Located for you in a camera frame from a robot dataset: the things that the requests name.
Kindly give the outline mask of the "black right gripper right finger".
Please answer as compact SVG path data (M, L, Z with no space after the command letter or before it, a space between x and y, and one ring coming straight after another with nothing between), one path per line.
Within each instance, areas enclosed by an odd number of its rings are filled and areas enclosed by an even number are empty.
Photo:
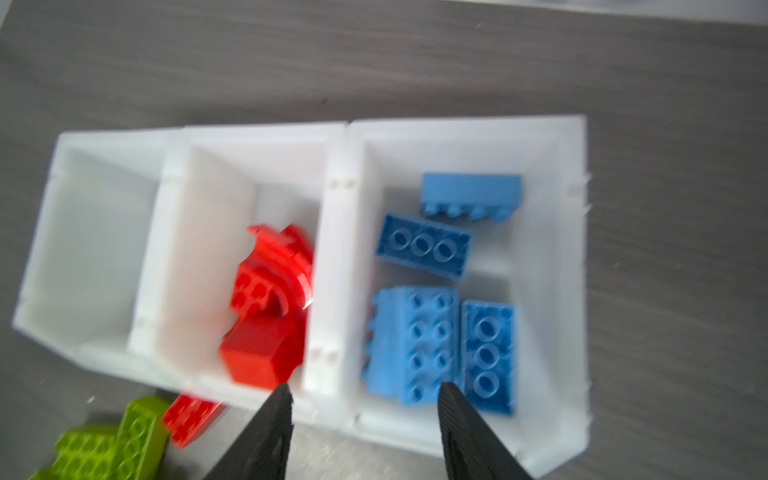
M533 479L452 382L441 384L438 417L449 479Z

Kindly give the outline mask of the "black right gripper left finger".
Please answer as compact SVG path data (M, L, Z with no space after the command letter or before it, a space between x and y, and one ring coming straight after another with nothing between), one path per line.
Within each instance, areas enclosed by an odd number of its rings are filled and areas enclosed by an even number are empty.
M294 429L287 383L266 399L205 480L283 480Z

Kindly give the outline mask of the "long red lego brick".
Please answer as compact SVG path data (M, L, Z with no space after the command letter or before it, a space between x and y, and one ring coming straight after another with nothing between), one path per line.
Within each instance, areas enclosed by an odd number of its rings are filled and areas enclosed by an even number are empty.
M171 443L184 449L202 436L226 406L189 395L179 395L162 416Z

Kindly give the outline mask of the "red square lego brick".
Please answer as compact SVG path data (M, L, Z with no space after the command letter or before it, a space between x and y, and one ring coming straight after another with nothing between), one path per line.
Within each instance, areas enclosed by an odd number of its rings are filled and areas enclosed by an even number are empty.
M219 355L236 383L274 390L303 364L307 315L251 316L228 333Z

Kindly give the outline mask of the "green long lego brick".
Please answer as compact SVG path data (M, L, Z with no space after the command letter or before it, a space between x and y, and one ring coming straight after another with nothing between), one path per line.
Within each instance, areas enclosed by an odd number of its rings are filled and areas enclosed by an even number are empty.
M112 478L154 479L168 443L163 415L170 402L147 396L128 404L119 425Z

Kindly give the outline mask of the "blue lego brick long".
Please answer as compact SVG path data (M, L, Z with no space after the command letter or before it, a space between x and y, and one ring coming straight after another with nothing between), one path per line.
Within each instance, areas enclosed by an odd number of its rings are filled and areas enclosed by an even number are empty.
M466 300L461 310L461 389L478 410L515 412L515 307Z

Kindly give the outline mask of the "red D-shaped lego piece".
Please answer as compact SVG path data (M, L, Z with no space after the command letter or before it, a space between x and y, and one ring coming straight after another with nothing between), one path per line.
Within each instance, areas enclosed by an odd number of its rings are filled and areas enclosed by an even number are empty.
M239 264L230 308L241 318L253 315L285 317L313 301L313 248L294 224L276 231L252 225L251 253Z

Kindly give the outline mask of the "blue lego brick underside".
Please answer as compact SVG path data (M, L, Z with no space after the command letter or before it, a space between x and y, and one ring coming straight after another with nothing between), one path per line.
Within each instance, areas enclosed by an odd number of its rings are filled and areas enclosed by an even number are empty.
M473 235L463 228L388 213L383 217L376 256L453 281L464 278Z

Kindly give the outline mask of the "blue lego brick studs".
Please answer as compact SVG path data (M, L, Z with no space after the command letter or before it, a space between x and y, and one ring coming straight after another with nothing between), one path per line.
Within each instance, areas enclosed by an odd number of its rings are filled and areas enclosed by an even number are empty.
M505 223L522 204L522 193L518 175L428 172L422 176L421 210L427 217Z

